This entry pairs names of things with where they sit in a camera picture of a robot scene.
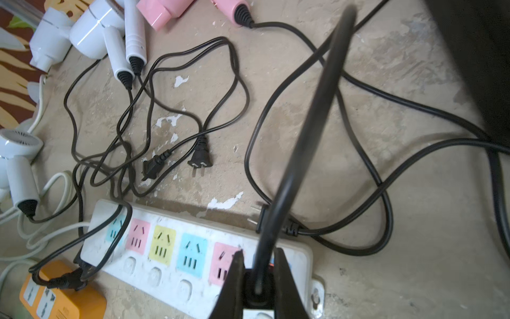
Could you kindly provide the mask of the black plug pair left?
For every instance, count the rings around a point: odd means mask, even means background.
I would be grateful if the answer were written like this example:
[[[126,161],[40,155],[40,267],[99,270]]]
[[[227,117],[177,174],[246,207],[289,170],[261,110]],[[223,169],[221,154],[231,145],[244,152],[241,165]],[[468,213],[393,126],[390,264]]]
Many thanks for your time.
[[[153,158],[151,158],[149,161],[143,162],[142,167],[142,174],[143,178],[142,181],[146,181],[147,179],[156,179],[160,173],[160,171],[163,169],[166,160],[171,156],[170,151],[165,151],[164,153],[160,155],[154,155]]]

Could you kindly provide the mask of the white hair dryer near left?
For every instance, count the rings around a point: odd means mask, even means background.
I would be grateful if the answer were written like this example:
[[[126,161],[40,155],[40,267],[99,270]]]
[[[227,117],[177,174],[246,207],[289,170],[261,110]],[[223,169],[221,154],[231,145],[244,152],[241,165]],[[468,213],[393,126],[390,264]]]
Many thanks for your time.
[[[1,189],[9,190],[13,205],[34,217],[40,202],[31,164],[43,141],[20,130],[1,129]]]

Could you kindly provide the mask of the black plug pair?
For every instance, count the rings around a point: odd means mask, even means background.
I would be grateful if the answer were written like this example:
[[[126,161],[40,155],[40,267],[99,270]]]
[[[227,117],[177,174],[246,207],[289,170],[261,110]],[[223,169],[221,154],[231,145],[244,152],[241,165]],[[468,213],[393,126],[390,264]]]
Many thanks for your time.
[[[147,179],[156,179],[160,173],[160,171],[163,169],[166,160],[171,156],[170,151],[165,151],[164,153],[160,155],[154,155],[153,158],[151,158],[149,161],[143,162],[142,167],[142,174],[143,178],[142,181],[146,181]]]
[[[195,178],[197,171],[201,171],[201,175],[204,176],[205,168],[212,167],[213,161],[209,151],[209,143],[206,135],[199,136],[197,143],[193,148],[193,154],[191,159],[187,162],[192,167],[192,177]]]

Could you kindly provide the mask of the white hair dryer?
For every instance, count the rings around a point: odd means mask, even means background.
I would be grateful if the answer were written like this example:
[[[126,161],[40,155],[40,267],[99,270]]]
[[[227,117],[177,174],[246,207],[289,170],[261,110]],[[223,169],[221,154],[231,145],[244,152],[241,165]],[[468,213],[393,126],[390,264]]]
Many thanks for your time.
[[[69,33],[73,25],[66,14],[50,7],[29,42],[30,65],[47,73],[53,65],[61,63],[72,46]]]
[[[43,141],[20,130],[1,129],[1,189],[9,190],[13,205],[34,217],[40,202],[31,164]]]
[[[110,59],[115,78],[132,89],[134,72],[126,59],[124,8],[117,1],[95,0],[71,27],[69,40],[84,56]]]
[[[137,8],[137,0],[119,0],[125,24],[126,60],[135,76],[140,76],[147,64],[145,19]]]

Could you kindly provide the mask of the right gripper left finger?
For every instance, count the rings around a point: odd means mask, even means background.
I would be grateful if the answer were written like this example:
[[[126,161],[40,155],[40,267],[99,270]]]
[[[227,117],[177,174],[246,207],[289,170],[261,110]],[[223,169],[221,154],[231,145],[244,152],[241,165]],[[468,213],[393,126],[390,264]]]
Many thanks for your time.
[[[244,255],[237,251],[209,319],[243,318],[244,272]]]

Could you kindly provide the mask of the white hair dryer far left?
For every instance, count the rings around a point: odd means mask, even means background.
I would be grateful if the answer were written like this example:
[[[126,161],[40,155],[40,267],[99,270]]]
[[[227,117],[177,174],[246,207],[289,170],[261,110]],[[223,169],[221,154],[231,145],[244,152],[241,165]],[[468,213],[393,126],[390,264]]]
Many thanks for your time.
[[[69,33],[73,25],[66,14],[50,7],[29,42],[30,65],[47,73],[53,65],[61,63],[72,46]]]

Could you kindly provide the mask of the black plug on orange strip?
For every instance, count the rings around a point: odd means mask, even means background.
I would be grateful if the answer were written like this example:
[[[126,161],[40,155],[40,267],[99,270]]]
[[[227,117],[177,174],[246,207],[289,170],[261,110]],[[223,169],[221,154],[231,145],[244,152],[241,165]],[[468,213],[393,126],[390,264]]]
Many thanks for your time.
[[[83,270],[78,268],[72,272],[65,273],[58,278],[50,279],[46,287],[49,289],[73,289],[75,291],[80,291],[87,286],[87,282],[81,280],[82,274]]]

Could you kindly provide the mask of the white multicolour power strip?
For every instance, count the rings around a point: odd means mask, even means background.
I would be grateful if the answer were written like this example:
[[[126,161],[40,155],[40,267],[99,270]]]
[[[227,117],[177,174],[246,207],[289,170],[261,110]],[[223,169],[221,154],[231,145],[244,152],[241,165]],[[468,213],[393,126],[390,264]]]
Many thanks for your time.
[[[102,270],[194,318],[208,318],[237,251],[254,261],[255,232],[135,205],[132,214],[99,200],[81,258],[98,266],[117,235],[121,240]]]

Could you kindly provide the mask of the black plug pair right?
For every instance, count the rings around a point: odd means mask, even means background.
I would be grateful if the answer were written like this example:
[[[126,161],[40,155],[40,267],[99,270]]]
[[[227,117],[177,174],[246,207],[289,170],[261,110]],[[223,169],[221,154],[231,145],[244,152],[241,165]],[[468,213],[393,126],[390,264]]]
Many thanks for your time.
[[[195,178],[197,171],[201,171],[201,175],[204,176],[205,168],[212,167],[213,161],[209,151],[209,143],[206,135],[199,136],[197,143],[193,148],[193,154],[191,159],[187,162],[192,167],[192,177]]]

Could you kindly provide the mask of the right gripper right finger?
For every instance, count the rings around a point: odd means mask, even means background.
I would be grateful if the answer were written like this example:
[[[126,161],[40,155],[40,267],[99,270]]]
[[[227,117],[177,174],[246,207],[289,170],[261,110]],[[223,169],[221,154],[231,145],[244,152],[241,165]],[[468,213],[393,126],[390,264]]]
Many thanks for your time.
[[[301,301],[283,249],[274,250],[275,318],[305,319],[308,313]]]

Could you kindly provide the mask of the orange power strip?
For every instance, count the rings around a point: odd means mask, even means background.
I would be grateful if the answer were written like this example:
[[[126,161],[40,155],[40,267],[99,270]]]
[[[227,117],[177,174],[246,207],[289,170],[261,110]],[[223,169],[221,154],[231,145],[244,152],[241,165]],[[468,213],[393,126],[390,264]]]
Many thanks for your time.
[[[91,286],[74,289],[49,289],[25,279],[19,300],[33,318],[103,318],[107,300]]]

